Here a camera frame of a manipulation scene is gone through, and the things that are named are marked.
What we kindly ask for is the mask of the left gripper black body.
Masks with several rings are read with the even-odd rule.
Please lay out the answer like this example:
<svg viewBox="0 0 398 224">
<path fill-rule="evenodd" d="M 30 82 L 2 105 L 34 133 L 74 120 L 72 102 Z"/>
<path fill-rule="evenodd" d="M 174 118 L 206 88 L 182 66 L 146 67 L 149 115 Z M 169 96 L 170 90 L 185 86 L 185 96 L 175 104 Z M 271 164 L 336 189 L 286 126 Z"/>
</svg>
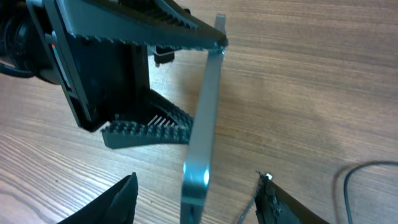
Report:
<svg viewBox="0 0 398 224">
<path fill-rule="evenodd" d="M 116 114 L 131 114 L 149 85 L 147 49 L 134 23 L 112 1 L 27 1 L 77 125 L 96 131 Z"/>
</svg>

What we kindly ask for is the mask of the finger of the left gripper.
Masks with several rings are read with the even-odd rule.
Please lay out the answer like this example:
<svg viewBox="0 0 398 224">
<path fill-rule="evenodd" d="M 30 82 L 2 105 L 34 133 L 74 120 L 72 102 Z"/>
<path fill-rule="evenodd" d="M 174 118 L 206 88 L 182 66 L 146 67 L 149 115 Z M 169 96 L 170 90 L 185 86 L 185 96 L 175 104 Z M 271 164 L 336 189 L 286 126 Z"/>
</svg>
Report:
<svg viewBox="0 0 398 224">
<path fill-rule="evenodd" d="M 188 144 L 193 117 L 151 89 L 142 91 L 138 109 L 101 130 L 111 149 L 151 144 Z"/>
<path fill-rule="evenodd" d="M 226 34 L 192 16 L 175 1 L 57 1 L 73 36 L 171 49 L 220 51 Z"/>
</svg>

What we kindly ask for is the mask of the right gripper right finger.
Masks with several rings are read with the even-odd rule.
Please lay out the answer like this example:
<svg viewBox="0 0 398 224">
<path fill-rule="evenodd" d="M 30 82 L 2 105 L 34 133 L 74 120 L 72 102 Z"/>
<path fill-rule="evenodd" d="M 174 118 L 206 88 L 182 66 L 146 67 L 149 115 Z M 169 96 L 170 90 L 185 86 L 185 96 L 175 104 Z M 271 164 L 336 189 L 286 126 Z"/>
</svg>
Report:
<svg viewBox="0 0 398 224">
<path fill-rule="evenodd" d="M 328 224 L 261 172 L 254 196 L 259 224 Z"/>
</svg>

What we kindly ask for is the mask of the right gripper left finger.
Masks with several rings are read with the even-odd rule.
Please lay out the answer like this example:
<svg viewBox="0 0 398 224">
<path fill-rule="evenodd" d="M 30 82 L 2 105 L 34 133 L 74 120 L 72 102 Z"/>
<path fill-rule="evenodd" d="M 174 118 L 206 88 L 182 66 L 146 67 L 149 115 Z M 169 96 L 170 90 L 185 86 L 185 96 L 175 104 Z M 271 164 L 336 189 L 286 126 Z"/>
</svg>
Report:
<svg viewBox="0 0 398 224">
<path fill-rule="evenodd" d="M 58 224 L 133 224 L 138 189 L 133 172 Z"/>
</svg>

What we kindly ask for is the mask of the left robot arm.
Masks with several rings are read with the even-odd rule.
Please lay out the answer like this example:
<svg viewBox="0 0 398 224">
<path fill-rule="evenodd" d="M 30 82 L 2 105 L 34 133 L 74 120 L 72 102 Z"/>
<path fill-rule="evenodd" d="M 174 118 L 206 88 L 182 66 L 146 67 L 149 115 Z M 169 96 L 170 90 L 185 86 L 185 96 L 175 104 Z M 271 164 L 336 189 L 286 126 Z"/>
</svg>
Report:
<svg viewBox="0 0 398 224">
<path fill-rule="evenodd" d="M 2 1 L 1 72 L 60 85 L 79 127 L 112 149 L 187 144 L 193 118 L 150 88 L 148 57 L 221 52 L 222 31 L 174 1 Z"/>
</svg>

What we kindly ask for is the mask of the Galaxy smartphone cyan screen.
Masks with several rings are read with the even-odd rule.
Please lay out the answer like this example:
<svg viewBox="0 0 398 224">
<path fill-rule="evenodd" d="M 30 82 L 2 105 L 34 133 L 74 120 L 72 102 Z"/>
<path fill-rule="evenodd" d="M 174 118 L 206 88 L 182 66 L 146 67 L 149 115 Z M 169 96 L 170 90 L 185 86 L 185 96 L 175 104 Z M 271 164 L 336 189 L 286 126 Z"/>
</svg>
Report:
<svg viewBox="0 0 398 224">
<path fill-rule="evenodd" d="M 221 66 L 225 50 L 210 52 L 183 165 L 180 223 L 200 223 L 210 184 Z"/>
</svg>

